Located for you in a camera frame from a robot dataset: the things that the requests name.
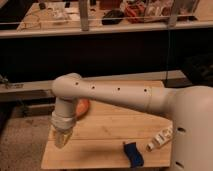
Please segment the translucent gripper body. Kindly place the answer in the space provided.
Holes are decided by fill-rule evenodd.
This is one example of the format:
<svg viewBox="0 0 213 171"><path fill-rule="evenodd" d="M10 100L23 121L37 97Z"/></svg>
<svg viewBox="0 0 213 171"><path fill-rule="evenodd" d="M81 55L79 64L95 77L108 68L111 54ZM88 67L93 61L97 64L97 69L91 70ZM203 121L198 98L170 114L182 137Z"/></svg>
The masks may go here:
<svg viewBox="0 0 213 171"><path fill-rule="evenodd" d="M69 130L57 130L53 131L53 138L54 144L57 148L63 148L67 142L69 141L70 137L72 136L73 131Z"/></svg>

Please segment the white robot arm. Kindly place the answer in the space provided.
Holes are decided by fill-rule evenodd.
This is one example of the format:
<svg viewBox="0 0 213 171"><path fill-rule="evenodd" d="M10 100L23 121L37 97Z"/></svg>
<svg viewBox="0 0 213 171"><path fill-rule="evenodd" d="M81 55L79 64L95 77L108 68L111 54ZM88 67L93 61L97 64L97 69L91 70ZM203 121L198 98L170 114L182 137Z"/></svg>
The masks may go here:
<svg viewBox="0 0 213 171"><path fill-rule="evenodd" d="M52 125L71 133L80 99L90 99L170 119L173 137L168 171L213 171L213 87L165 88L90 81L77 73L52 82Z"/></svg>

